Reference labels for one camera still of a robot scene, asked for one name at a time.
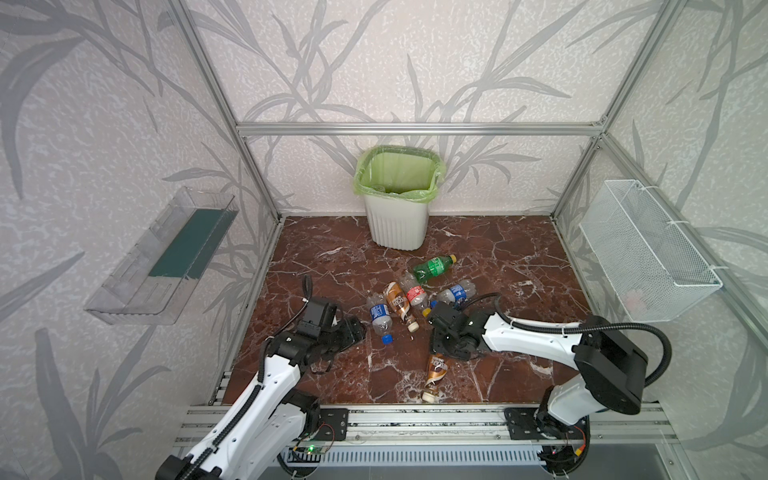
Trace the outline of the brown coffee bottle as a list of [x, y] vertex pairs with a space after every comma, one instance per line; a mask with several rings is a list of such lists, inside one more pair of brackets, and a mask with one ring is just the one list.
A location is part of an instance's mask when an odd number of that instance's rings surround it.
[[386, 286], [383, 295], [392, 312], [400, 318], [409, 332], [413, 333], [420, 328], [412, 314], [410, 302], [397, 282], [390, 282]]
[[439, 384], [446, 376], [449, 365], [446, 358], [439, 353], [433, 353], [429, 357], [427, 366], [427, 378], [421, 398], [427, 403], [439, 401]]

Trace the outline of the water bottle blue label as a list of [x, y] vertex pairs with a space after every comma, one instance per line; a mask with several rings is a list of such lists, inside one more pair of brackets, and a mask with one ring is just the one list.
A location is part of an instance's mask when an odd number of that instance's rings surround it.
[[384, 345], [392, 344], [393, 320], [383, 295], [378, 292], [370, 291], [367, 295], [367, 308], [371, 317], [371, 326], [374, 332], [380, 337], [381, 342]]
[[476, 285], [468, 279], [460, 280], [457, 284], [440, 291], [433, 300], [430, 300], [423, 310], [422, 316], [427, 317], [438, 302], [448, 305], [461, 306], [477, 293]]

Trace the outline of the clear bottle red label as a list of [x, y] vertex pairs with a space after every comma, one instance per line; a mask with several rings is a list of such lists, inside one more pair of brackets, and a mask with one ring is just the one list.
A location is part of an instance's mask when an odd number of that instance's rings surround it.
[[405, 271], [400, 277], [400, 286], [412, 308], [423, 309], [428, 304], [428, 295], [415, 275]]

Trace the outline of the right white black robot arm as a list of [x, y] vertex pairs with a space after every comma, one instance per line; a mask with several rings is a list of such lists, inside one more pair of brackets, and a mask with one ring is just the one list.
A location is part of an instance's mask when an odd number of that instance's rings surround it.
[[499, 306], [468, 313], [435, 301], [425, 317], [433, 328], [434, 354], [468, 361], [483, 350], [520, 353], [575, 371], [567, 382], [549, 387], [538, 407], [505, 409], [513, 440], [565, 440], [605, 410], [639, 414], [645, 388], [666, 372], [673, 355], [659, 328], [595, 315], [582, 323], [548, 323], [509, 317]]

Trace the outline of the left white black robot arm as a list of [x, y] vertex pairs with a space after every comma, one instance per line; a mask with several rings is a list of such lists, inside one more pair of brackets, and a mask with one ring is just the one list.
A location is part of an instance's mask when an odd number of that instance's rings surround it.
[[222, 419], [190, 452], [170, 455], [157, 479], [257, 479], [289, 443], [319, 429], [315, 396], [296, 389], [316, 361], [362, 342], [356, 317], [302, 320], [262, 351], [260, 370]]

